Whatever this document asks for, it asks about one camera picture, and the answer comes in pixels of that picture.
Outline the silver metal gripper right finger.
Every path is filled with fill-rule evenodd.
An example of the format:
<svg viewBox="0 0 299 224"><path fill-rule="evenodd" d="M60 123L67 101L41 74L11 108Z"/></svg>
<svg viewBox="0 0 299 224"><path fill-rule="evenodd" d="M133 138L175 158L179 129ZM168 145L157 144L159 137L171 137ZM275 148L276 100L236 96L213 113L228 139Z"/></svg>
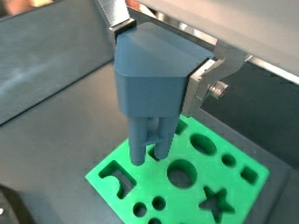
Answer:
<svg viewBox="0 0 299 224"><path fill-rule="evenodd" d="M208 96L219 99L228 88L221 81L243 66L248 53L223 41L213 48L213 58L208 59L191 73L181 104L181 114L191 117Z"/></svg>

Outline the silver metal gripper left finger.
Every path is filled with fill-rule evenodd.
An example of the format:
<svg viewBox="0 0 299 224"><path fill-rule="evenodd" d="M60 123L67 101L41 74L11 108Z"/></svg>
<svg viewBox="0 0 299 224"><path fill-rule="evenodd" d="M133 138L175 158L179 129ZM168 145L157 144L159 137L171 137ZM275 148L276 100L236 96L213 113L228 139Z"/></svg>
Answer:
<svg viewBox="0 0 299 224"><path fill-rule="evenodd" d="M93 2L107 24L109 40L115 44L117 36L136 27L136 21L129 16L125 0L93 0Z"/></svg>

